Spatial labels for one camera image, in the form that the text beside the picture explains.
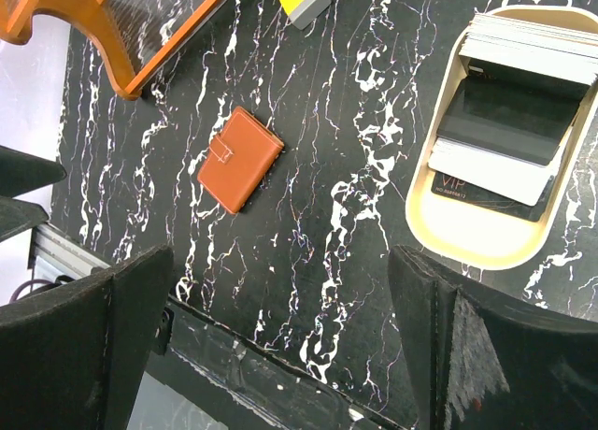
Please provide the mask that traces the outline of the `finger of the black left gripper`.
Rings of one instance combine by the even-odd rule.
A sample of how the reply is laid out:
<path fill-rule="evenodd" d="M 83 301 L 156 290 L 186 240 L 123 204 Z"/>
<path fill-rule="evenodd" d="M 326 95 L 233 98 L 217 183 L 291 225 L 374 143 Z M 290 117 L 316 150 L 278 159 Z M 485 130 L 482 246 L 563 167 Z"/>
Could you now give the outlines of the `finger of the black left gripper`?
<path fill-rule="evenodd" d="M 49 215 L 39 204 L 1 197 L 0 241 L 45 223 L 48 218 Z"/>
<path fill-rule="evenodd" d="M 1 195 L 16 197 L 66 178 L 64 167 L 8 147 L 1 147 Z"/>

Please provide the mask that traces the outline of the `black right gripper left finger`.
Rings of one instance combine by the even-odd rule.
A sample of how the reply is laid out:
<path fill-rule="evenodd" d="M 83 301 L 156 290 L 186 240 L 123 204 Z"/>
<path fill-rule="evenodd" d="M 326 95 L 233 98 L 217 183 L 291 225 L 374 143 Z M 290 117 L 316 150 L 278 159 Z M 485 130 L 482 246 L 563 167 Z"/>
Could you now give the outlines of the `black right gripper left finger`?
<path fill-rule="evenodd" d="M 156 247 L 3 306 L 2 428 L 126 428 L 173 264 Z"/>

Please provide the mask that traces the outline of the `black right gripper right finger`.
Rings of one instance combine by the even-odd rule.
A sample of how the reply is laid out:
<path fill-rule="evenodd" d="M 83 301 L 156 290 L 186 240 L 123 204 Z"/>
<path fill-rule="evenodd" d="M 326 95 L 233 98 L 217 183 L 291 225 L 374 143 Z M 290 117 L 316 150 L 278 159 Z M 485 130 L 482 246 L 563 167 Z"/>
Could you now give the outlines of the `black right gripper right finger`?
<path fill-rule="evenodd" d="M 388 279 L 422 429 L 593 429 L 597 325 L 539 308 L 408 246 Z"/>

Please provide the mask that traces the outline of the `brown leather card holder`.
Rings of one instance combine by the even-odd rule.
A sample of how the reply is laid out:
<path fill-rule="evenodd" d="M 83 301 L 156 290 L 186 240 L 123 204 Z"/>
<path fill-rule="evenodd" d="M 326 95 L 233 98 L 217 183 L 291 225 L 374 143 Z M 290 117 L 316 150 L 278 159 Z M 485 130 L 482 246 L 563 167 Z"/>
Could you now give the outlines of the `brown leather card holder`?
<path fill-rule="evenodd" d="M 244 108 L 236 107 L 211 139 L 197 179 L 227 212 L 236 214 L 283 148 L 282 140 Z"/>

